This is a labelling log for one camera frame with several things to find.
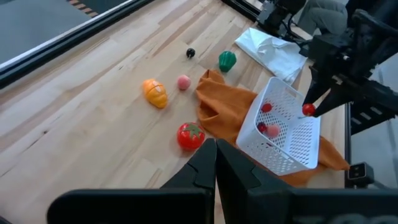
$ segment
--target red berry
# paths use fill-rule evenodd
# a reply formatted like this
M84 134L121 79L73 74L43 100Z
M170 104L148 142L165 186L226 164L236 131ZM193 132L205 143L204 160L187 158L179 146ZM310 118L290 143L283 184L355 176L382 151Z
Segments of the red berry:
M315 106L311 103L307 103L303 105L303 114L305 116L313 116L315 114Z
M270 103L266 103L261 107L261 111L264 113L268 113L272 110L272 105Z
M264 124L264 122L260 122L259 124L257 124L257 129L261 132L264 133L267 131L267 126L266 124Z

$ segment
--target small black ball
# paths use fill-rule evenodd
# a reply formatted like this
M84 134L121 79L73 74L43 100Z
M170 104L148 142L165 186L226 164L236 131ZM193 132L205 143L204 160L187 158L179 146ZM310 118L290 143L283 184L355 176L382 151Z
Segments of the small black ball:
M193 50L193 49L188 49L188 50L187 50L187 57L188 57L188 58L192 58L193 56L195 56L195 50Z

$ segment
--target orange towel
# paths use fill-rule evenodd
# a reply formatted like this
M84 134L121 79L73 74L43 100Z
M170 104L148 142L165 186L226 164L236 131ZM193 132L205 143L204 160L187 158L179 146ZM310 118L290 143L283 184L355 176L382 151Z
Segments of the orange towel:
M226 85L223 77L211 70L200 78L196 93L200 101L197 114L201 125L214 137L235 144L244 118L257 94ZM301 186L327 167L334 170L349 169L348 163L335 147L321 137L318 167L314 170L285 175L281 179L290 185Z

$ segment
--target toy croissant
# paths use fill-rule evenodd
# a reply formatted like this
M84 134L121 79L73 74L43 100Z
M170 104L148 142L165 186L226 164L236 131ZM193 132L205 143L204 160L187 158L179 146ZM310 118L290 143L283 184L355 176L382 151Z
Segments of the toy croissant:
M144 88L144 96L149 103L152 103L157 108L165 108L167 105L166 89L162 84L157 82L154 78L145 80L142 83Z

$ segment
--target white basket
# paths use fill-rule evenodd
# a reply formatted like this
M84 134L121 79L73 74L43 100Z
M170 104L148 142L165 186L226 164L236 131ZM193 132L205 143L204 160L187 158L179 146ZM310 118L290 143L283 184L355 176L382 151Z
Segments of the white basket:
M302 118L303 102L304 97L297 90L272 77L250 106L236 144L277 175L316 168L320 118ZM272 105L268 113L261 111L265 103ZM268 138L261 134L257 130L260 122L278 124L279 135Z

